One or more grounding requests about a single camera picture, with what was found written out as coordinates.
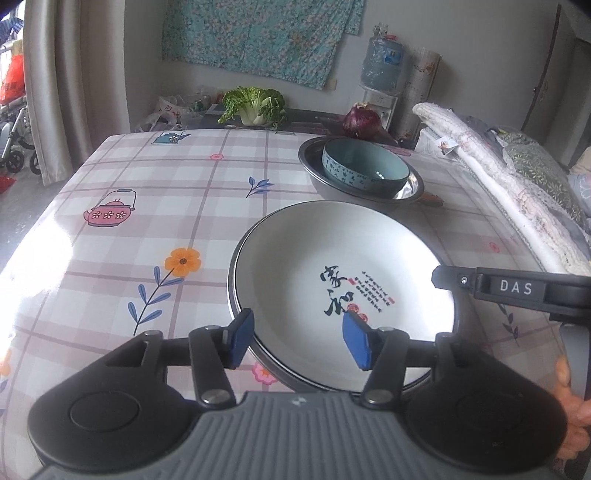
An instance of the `pink teapot print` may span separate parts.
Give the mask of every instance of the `pink teapot print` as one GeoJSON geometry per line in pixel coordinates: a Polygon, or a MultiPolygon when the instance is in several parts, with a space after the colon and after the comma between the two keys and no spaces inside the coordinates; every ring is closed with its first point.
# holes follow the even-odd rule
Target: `pink teapot print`
{"type": "Polygon", "coordinates": [[[117,226],[126,221],[131,215],[131,212],[135,210],[135,199],[137,196],[137,192],[132,189],[118,189],[107,193],[107,195],[99,200],[95,207],[84,212],[84,220],[90,226],[117,226]],[[134,202],[132,205],[124,204],[120,198],[115,198],[111,202],[101,204],[109,195],[128,192],[134,193],[134,202]]]}

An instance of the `table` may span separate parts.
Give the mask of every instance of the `table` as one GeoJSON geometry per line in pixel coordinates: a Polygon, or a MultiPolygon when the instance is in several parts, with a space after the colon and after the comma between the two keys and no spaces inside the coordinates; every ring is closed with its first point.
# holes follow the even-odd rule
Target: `table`
{"type": "MultiPolygon", "coordinates": [[[[0,477],[28,478],[40,467],[26,427],[36,398],[136,331],[158,329],[174,338],[225,325],[226,276],[242,235],[277,209],[321,199],[297,156],[313,135],[218,129],[160,135],[168,133],[108,138],[0,274],[0,477]],[[274,185],[257,194],[250,178],[274,185]],[[108,202],[130,208],[100,207],[108,202]],[[117,225],[92,226],[99,223],[117,225]],[[182,276],[164,280],[171,268],[182,276]],[[144,309],[143,296],[159,301],[144,309]]],[[[469,172],[428,157],[413,166],[445,204],[414,204],[394,216],[444,262],[539,270],[469,172]]],[[[468,296],[458,301],[462,335],[551,385],[561,345],[546,315],[468,296]]],[[[247,390],[287,390],[250,354],[228,377],[238,398],[247,390]]],[[[171,368],[168,383],[194,398],[188,368],[171,368]]]]}

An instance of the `blue label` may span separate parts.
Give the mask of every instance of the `blue label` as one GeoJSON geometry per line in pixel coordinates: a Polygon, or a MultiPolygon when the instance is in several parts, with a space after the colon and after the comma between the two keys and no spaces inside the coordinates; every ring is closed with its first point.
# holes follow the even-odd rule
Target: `blue label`
{"type": "Polygon", "coordinates": [[[401,62],[401,51],[391,50],[390,48],[386,50],[386,55],[384,55],[384,63],[388,63],[389,65],[400,65],[401,62]]]}

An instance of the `teapot print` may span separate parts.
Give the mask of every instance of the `teapot print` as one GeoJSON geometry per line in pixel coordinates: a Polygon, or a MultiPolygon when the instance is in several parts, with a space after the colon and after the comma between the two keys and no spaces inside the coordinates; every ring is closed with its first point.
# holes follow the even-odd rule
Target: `teapot print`
{"type": "Polygon", "coordinates": [[[90,226],[117,226],[126,221],[131,215],[131,212],[135,210],[135,199],[137,196],[137,192],[132,189],[118,189],[107,193],[107,195],[99,200],[96,206],[84,212],[84,220],[90,226]],[[128,192],[134,193],[134,202],[132,205],[124,204],[120,198],[101,204],[109,195],[128,192]]]}
{"type": "Polygon", "coordinates": [[[177,144],[180,140],[188,137],[191,134],[179,135],[176,132],[163,132],[156,137],[156,140],[152,142],[152,145],[171,145],[177,144]]]}

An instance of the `plate rim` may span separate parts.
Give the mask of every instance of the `plate rim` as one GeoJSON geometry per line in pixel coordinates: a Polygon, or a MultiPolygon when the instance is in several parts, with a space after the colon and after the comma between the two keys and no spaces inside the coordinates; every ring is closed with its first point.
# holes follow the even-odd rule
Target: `plate rim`
{"type": "MultiPolygon", "coordinates": [[[[242,248],[246,244],[248,238],[252,235],[253,231],[261,223],[263,223],[265,220],[267,220],[272,215],[275,215],[278,212],[281,212],[283,210],[286,210],[288,208],[291,208],[291,207],[294,207],[297,205],[302,205],[305,203],[317,203],[317,202],[344,203],[346,205],[351,205],[354,207],[368,209],[371,212],[375,212],[380,215],[383,215],[384,217],[386,217],[390,220],[393,220],[394,222],[399,223],[402,227],[404,227],[406,230],[408,230],[412,235],[414,235],[418,240],[420,240],[429,249],[429,251],[431,251],[431,253],[435,256],[435,258],[437,259],[437,261],[439,262],[440,265],[445,265],[445,263],[441,260],[439,255],[437,255],[435,252],[433,252],[433,250],[431,250],[431,248],[429,248],[429,246],[427,244],[425,244],[425,242],[416,233],[414,233],[406,225],[401,224],[397,220],[393,219],[392,217],[389,217],[388,215],[386,215],[382,212],[379,212],[377,210],[373,210],[369,207],[364,207],[362,205],[357,205],[355,203],[340,202],[337,200],[308,200],[306,202],[293,203],[292,205],[288,205],[286,207],[280,208],[280,209],[276,210],[275,212],[271,212],[268,215],[261,218],[260,220],[258,220],[257,222],[255,222],[255,224],[252,225],[252,227],[250,227],[246,231],[246,233],[242,236],[242,238],[240,239],[240,241],[236,245],[236,248],[234,249],[234,252],[232,253],[232,258],[230,259],[230,267],[228,268],[228,286],[226,289],[227,293],[228,293],[228,306],[230,308],[230,313],[231,313],[233,319],[236,318],[236,316],[242,310],[242,306],[240,305],[240,299],[238,298],[238,291],[236,289],[236,266],[238,264],[238,257],[240,256],[240,252],[242,251],[242,248]]],[[[458,328],[458,323],[459,323],[459,320],[458,320],[459,304],[458,304],[458,300],[457,300],[456,296],[454,295],[454,293],[450,292],[450,294],[452,295],[452,302],[453,302],[452,333],[456,333],[457,328],[458,328]]],[[[253,354],[255,359],[258,362],[260,362],[261,364],[263,364],[263,366],[267,370],[269,370],[272,373],[272,375],[274,377],[276,377],[277,380],[279,380],[281,383],[288,386],[289,388],[292,388],[297,393],[313,393],[313,392],[317,392],[318,390],[333,391],[333,392],[347,392],[347,393],[352,393],[353,395],[359,395],[361,393],[361,392],[352,391],[352,390],[342,390],[340,388],[329,387],[328,385],[324,385],[320,382],[316,382],[308,377],[305,377],[305,376],[293,371],[291,368],[284,365],[275,355],[273,355],[269,351],[269,349],[264,345],[264,343],[262,343],[262,341],[256,335],[256,331],[253,335],[253,341],[249,345],[248,349],[253,354]]],[[[424,382],[426,382],[430,377],[431,377],[431,369],[429,369],[429,371],[426,372],[421,377],[410,382],[408,385],[405,385],[403,388],[403,393],[405,395],[412,393],[412,391],[416,390],[417,387],[419,387],[424,382]]]]}

